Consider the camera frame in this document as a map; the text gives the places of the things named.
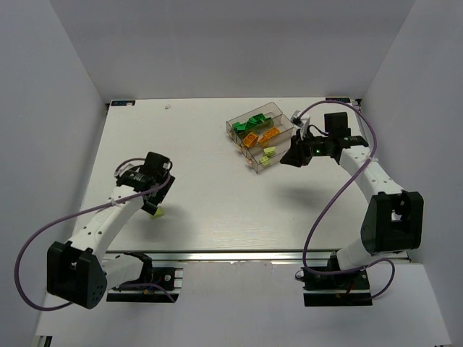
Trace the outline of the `green lego upside-down rectangular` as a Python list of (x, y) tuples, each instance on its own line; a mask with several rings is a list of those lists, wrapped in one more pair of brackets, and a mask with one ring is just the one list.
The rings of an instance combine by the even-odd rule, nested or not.
[(255, 116), (250, 117), (248, 121), (254, 125), (258, 125), (258, 124), (262, 124), (263, 122), (265, 122), (266, 117), (264, 116), (263, 113), (259, 113)]

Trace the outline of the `light green 2x3 lego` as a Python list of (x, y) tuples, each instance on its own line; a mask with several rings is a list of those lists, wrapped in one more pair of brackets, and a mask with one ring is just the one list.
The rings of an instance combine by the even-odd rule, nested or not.
[(164, 211), (162, 207), (158, 207), (156, 212), (150, 217), (151, 219), (156, 219), (164, 216)]

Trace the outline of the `orange lego brick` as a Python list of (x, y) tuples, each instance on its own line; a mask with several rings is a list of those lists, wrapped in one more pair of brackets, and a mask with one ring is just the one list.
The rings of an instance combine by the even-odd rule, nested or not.
[(268, 139), (267, 139), (267, 138), (261, 137), (261, 138), (259, 139), (259, 145), (260, 145), (261, 147), (265, 147), (267, 144), (268, 144)]

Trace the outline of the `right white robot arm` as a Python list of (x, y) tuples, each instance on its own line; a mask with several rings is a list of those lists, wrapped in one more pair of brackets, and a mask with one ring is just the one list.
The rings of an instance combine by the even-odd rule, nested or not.
[(334, 197), (356, 184), (368, 203), (359, 238), (335, 251), (325, 272), (353, 273), (386, 255), (417, 249), (422, 240), (422, 195), (408, 192), (386, 173), (375, 161), (373, 147), (362, 136), (352, 134), (346, 113), (327, 113), (324, 122), (319, 136), (311, 133), (310, 122), (303, 124), (280, 162), (300, 168), (313, 158), (330, 157), (351, 176)]

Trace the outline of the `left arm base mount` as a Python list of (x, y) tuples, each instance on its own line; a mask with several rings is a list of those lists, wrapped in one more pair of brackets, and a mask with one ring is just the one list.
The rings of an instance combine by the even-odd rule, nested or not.
[(183, 269), (139, 252), (103, 261), (108, 302), (173, 304), (182, 288)]

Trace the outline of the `green 2x4 lego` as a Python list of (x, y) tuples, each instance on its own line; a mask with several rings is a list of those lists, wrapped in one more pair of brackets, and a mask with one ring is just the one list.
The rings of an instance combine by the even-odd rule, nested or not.
[(254, 127), (254, 124), (248, 121), (244, 123), (237, 122), (237, 123), (234, 123), (232, 127), (233, 127), (235, 134), (241, 134), (243, 132), (246, 132), (248, 129), (252, 129)]

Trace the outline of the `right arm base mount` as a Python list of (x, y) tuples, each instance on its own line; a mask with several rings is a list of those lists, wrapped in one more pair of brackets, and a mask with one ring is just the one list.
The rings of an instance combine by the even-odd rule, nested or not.
[(305, 307), (368, 307), (373, 305), (365, 271), (343, 275), (318, 275), (301, 268), (294, 274), (301, 282)]

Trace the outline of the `yellow green lego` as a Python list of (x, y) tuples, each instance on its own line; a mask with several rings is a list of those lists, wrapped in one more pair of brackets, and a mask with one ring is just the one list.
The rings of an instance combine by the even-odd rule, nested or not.
[(263, 134), (263, 137), (270, 140), (273, 137), (277, 136), (278, 134), (280, 134), (280, 130), (277, 127), (272, 127), (271, 129), (269, 129), (267, 132)]

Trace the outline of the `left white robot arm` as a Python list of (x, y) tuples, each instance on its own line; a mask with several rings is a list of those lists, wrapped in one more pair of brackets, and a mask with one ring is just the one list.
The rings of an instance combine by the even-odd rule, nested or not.
[(66, 242), (55, 241), (47, 251), (46, 289), (49, 294), (86, 309), (94, 308), (109, 290), (169, 294), (163, 275), (152, 259), (128, 251), (112, 260), (104, 256), (119, 232), (137, 212), (158, 217), (159, 208), (174, 183), (172, 162), (149, 152), (143, 164), (116, 175), (109, 201), (94, 209), (93, 217)]

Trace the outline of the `yellow round lego piece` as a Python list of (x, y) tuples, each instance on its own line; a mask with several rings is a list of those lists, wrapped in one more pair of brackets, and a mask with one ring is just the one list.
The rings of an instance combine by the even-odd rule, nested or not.
[(242, 143), (246, 148), (251, 148), (251, 147), (254, 147), (258, 143), (258, 140), (259, 140), (259, 135), (254, 132), (250, 132), (243, 139)]

